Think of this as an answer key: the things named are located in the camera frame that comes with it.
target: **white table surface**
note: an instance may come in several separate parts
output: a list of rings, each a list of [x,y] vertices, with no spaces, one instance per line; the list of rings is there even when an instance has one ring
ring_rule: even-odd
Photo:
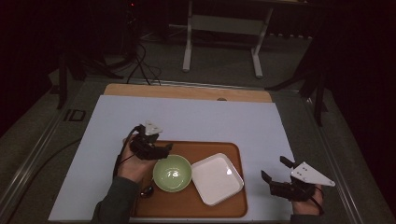
[[[251,222],[288,220],[291,204],[270,194],[261,170],[290,182],[280,156],[294,160],[276,105],[102,95],[52,211],[51,221],[88,221],[111,185],[122,139],[149,119],[159,140],[231,142],[240,149],[247,213],[240,218],[132,218],[139,222]]]

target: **dark background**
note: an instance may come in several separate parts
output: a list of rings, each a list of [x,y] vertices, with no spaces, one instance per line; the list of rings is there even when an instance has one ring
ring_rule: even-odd
[[[155,1],[148,1],[151,7],[148,5],[142,11],[142,20],[152,29],[166,33],[164,24],[186,23],[187,1],[162,1],[168,4],[153,7]],[[116,35],[114,39],[109,35],[105,43],[93,32],[98,29],[87,14],[87,8],[79,7],[87,3],[54,0],[0,3],[0,136],[51,88],[47,74],[58,67],[58,56],[62,52],[59,35],[70,39],[78,36],[77,44],[86,49],[120,48],[112,45],[118,42]],[[390,183],[396,169],[393,159],[396,0],[349,3],[352,4],[331,13],[319,30],[312,29],[316,37],[304,62],[312,66],[320,63],[329,68],[326,88],[332,91],[377,185],[395,214],[396,197]],[[281,16],[277,15],[277,22],[270,25],[270,32],[285,33],[290,28],[285,26],[290,21],[280,20]],[[117,30],[112,23],[117,24],[117,18],[105,27],[115,29],[110,29],[108,34],[122,29]]]

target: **desk leg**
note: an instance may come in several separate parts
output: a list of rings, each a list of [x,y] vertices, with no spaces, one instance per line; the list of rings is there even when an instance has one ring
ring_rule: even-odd
[[[265,17],[265,22],[262,25],[262,31],[260,32],[259,42],[257,43],[256,48],[251,49],[251,57],[253,59],[253,66],[256,78],[262,78],[262,65],[260,64],[259,52],[260,48],[262,47],[262,41],[265,38],[265,33],[267,32],[268,24],[270,22],[273,11],[274,9],[271,7],[268,9],[267,15]]]
[[[191,20],[192,20],[192,1],[189,1],[189,17],[187,19],[187,44],[186,50],[184,51],[184,61],[183,61],[183,72],[190,72],[190,63],[191,63]]]

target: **hand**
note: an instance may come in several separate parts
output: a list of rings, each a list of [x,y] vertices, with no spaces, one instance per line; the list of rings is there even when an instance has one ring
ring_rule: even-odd
[[[146,173],[154,167],[154,164],[157,161],[142,161],[137,158],[132,150],[129,147],[129,144],[126,144],[125,149],[122,151],[121,154],[121,161],[124,161],[119,166],[117,176],[128,178],[135,183],[140,182]]]
[[[315,194],[312,196],[320,206],[323,204],[323,193],[321,191],[321,185],[316,185]],[[294,202],[291,201],[294,215],[314,215],[320,214],[319,207],[311,200],[308,199],[306,202]]]

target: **square white plate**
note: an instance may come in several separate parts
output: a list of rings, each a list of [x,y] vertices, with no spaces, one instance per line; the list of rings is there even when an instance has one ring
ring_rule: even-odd
[[[244,187],[230,159],[215,154],[192,166],[192,181],[205,204],[213,206],[235,195]]]

